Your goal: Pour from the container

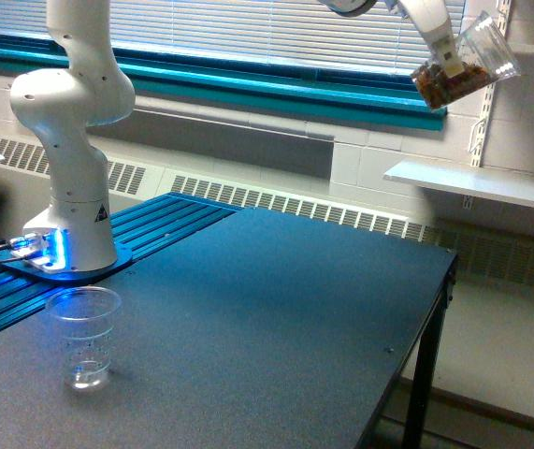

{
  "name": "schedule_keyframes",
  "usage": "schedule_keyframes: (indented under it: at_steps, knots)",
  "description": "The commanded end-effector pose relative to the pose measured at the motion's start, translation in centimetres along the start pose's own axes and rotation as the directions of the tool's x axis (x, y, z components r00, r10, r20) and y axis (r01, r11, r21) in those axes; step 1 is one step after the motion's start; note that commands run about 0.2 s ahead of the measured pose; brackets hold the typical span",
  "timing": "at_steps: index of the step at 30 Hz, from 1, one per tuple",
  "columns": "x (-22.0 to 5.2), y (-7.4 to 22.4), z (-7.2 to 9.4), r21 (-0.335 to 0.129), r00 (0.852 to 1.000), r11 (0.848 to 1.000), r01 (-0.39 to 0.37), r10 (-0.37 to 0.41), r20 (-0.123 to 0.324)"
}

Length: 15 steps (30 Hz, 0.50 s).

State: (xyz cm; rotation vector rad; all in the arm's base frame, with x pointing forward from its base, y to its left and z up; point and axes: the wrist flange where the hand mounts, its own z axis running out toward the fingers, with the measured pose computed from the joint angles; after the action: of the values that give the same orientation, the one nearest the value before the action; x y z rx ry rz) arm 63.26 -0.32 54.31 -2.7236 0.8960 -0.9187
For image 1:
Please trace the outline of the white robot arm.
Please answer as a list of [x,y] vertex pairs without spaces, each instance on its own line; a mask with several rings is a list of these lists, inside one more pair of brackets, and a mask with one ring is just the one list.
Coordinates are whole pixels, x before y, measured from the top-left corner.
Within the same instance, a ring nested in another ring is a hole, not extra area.
[[87,130],[127,118],[136,94],[113,53],[108,1],[49,1],[46,12],[48,31],[64,48],[68,66],[19,75],[10,106],[44,148],[51,199],[23,228],[34,241],[12,253],[47,275],[79,275],[118,261],[108,159],[90,143]]

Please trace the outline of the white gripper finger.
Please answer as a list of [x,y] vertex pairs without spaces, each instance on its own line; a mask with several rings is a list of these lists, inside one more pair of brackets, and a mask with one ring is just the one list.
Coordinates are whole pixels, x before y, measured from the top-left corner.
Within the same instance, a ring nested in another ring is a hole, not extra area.
[[440,64],[447,77],[455,77],[463,73],[463,63],[460,59],[455,38],[452,34],[436,38],[431,44],[432,55]]

